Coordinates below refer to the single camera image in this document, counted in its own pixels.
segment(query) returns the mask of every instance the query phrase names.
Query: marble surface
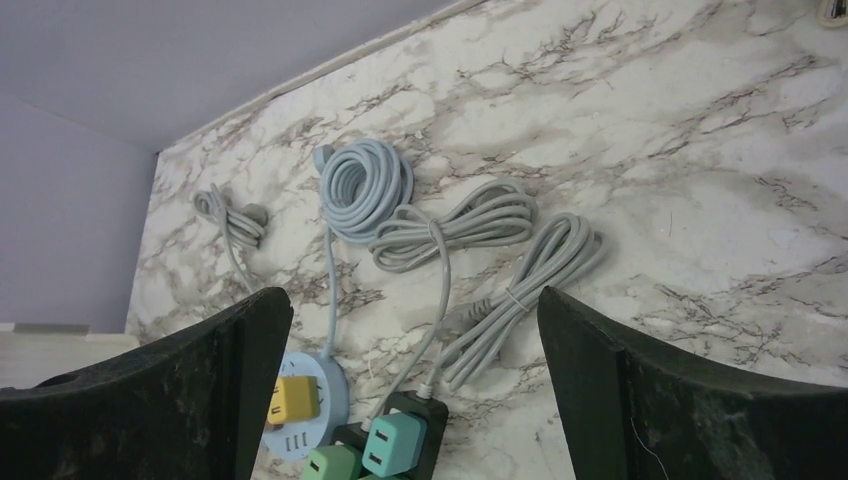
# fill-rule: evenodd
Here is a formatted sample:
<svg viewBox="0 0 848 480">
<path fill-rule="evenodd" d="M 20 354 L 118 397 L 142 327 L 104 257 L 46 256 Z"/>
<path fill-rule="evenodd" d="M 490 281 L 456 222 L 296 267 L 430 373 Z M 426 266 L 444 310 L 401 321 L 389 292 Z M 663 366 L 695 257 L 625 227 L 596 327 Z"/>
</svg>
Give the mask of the marble surface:
<svg viewBox="0 0 848 480">
<path fill-rule="evenodd" d="M 289 348 L 326 330 L 309 153 L 371 136 L 447 212 L 496 176 L 543 219 L 588 217 L 613 252 L 569 292 L 626 325 L 769 375 L 848 385 L 848 30 L 813 0 L 490 1 L 187 138 L 159 156 L 128 331 L 167 335 L 242 298 L 191 196 L 216 182 L 271 212 L 244 258 L 296 306 Z M 455 252 L 454 302 L 503 287 L 523 246 Z M 338 360 L 361 418 L 432 321 L 439 267 L 379 271 L 336 242 Z M 426 362 L 415 370 L 415 378 Z M 436 478 L 573 478 L 528 317 L 452 411 Z M 297 478 L 260 451 L 255 478 Z"/>
</svg>

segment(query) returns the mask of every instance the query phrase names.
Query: black power strip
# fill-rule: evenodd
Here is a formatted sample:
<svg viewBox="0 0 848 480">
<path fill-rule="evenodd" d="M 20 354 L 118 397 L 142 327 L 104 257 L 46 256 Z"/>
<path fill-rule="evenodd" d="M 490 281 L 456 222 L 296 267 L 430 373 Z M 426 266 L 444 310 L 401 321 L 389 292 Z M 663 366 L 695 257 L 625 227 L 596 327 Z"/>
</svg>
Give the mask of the black power strip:
<svg viewBox="0 0 848 480">
<path fill-rule="evenodd" d="M 432 480 L 436 460 L 439 458 L 439 449 L 442 447 L 442 437 L 445 435 L 445 427 L 448 424 L 447 405 L 433 398 L 429 400 L 418 398 L 413 391 L 395 392 L 389 395 L 386 406 L 383 407 L 383 415 L 388 415 L 392 410 L 411 413 L 427 422 L 427 433 L 424 436 L 418 466 L 400 474 L 399 477 L 409 480 Z M 337 427 L 333 431 L 331 444 L 340 442 L 364 452 L 368 432 L 362 431 L 359 428 L 360 425 L 362 424 L 352 423 Z M 370 474 L 371 472 L 363 468 L 359 478 Z"/>
</svg>

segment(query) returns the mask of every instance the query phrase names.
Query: blue plug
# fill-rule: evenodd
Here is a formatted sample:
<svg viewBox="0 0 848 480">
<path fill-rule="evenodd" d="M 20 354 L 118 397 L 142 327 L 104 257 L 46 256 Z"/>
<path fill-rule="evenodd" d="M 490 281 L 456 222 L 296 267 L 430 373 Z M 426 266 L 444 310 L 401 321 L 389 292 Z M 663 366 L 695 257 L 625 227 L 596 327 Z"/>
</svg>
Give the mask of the blue plug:
<svg viewBox="0 0 848 480">
<path fill-rule="evenodd" d="M 418 466 L 427 422 L 409 413 L 393 413 L 374 419 L 362 466 L 378 477 L 391 477 Z"/>
</svg>

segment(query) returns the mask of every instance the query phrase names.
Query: round power strip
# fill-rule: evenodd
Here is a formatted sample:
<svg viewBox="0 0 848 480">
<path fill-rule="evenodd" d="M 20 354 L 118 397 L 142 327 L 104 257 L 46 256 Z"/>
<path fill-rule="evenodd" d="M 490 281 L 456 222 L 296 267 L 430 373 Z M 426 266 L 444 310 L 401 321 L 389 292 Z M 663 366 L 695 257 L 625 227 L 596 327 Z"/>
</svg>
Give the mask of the round power strip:
<svg viewBox="0 0 848 480">
<path fill-rule="evenodd" d="M 347 423 L 350 413 L 350 393 L 344 372 L 331 358 L 310 353 L 287 353 L 280 364 L 281 377 L 315 377 L 318 384 L 320 414 L 312 420 L 287 423 L 265 432 L 262 440 L 274 455 L 283 460 L 306 458 L 309 452 L 330 441 L 333 430 Z"/>
</svg>

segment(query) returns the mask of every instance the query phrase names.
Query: cable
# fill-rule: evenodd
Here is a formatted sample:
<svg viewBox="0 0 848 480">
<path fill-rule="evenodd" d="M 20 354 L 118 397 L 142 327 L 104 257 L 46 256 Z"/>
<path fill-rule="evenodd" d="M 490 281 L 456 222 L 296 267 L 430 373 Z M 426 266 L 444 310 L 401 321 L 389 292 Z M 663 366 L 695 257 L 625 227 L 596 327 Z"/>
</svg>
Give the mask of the cable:
<svg viewBox="0 0 848 480">
<path fill-rule="evenodd" d="M 450 300 L 449 248 L 514 245 L 529 239 L 538 208 L 512 179 L 496 179 L 471 192 L 445 217 L 434 220 L 416 207 L 401 205 L 376 230 L 368 246 L 374 263 L 389 272 L 407 272 L 435 255 L 442 259 L 442 293 L 436 318 L 389 388 L 362 422 L 368 431 L 386 401 L 409 376 L 442 329 Z"/>
<path fill-rule="evenodd" d="M 419 396 L 429 398 L 440 370 L 451 391 L 479 377 L 497 356 L 512 329 L 539 301 L 545 286 L 563 288 L 600 263 L 607 244 L 584 217 L 556 215 L 536 235 L 504 294 L 455 308 L 450 315 L 471 315 L 480 322 L 442 350 Z"/>
<path fill-rule="evenodd" d="M 848 0 L 821 0 L 816 18 L 826 28 L 848 25 Z"/>
<path fill-rule="evenodd" d="M 224 237 L 225 250 L 230 263 L 241 278 L 242 283 L 252 294 L 258 289 L 248 273 L 236 261 L 233 244 L 245 250 L 256 249 L 265 235 L 265 225 L 268 223 L 268 213 L 259 205 L 250 204 L 242 210 L 237 210 L 227 203 L 227 199 L 213 183 L 211 191 L 201 191 L 194 194 L 192 199 L 194 210 L 201 217 L 214 222 L 221 229 Z"/>
<path fill-rule="evenodd" d="M 377 226 L 398 205 L 412 199 L 412 166 L 394 147 L 371 139 L 356 140 L 337 151 L 329 145 L 312 153 L 321 174 L 321 209 L 327 222 L 324 250 L 330 286 L 327 342 L 321 355 L 333 352 L 338 320 L 338 279 L 333 255 L 333 234 L 358 245 L 374 239 Z"/>
</svg>

